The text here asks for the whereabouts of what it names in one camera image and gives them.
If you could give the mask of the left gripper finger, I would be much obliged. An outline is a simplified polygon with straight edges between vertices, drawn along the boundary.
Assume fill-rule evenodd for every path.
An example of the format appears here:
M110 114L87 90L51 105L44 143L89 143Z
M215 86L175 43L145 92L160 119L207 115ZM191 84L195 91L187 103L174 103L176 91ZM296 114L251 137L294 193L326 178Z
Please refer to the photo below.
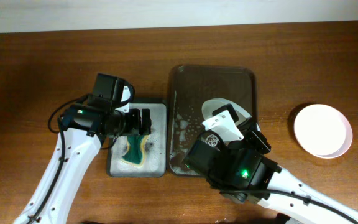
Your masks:
M139 109L133 109L133 130L136 135L140 135L141 130L141 116L140 116L140 110Z
M141 135L149 135L151 133L152 120L150 118L150 110L142 109L142 126L141 126Z

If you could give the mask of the green yellow sponge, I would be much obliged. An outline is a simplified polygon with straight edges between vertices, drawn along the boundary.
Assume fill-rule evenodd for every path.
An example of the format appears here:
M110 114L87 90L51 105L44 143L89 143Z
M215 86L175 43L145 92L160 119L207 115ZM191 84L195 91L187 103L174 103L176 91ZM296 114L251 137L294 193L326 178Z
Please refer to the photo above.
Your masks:
M146 160L146 143L149 135L128 136L126 140L126 152L121 160L126 164L141 167Z

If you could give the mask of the pale green plate top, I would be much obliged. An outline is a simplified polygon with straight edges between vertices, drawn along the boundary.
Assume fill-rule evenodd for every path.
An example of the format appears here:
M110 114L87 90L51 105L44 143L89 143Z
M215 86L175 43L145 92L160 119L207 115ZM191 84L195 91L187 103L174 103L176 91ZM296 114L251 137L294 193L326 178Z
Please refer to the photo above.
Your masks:
M244 121L247 121L248 119L252 118L252 115L250 113L248 113L244 108L242 108L235 102L232 102L232 101L224 99L224 98L213 98L213 99L205 101L201 108L203 118L205 119L205 118L212 117L213 111L215 111L216 109L218 109L226 104L231 104L234 107L234 109L239 117L239 120L236 121L237 127L240 126L240 124L243 123Z

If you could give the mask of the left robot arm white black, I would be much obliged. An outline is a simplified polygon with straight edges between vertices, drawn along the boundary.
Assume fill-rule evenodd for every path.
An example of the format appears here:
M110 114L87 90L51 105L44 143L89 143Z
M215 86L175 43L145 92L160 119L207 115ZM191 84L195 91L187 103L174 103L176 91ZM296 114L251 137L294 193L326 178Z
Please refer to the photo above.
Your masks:
M123 110L140 115L148 134L113 135L106 172L110 177L160 177L165 172L167 108L135 103ZM32 198L15 223L66 223L71 205L92 160L102 148L97 136L69 128L58 135L53 156Z

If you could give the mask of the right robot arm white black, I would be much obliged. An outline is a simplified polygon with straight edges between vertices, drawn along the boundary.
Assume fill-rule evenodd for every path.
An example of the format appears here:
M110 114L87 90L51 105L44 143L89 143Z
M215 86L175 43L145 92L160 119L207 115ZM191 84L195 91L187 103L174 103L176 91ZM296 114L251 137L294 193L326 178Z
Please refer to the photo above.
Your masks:
M183 163L226 198L246 200L300 223L358 223L358 211L312 189L265 156L271 147L255 124L243 124L242 137L224 142L203 131Z

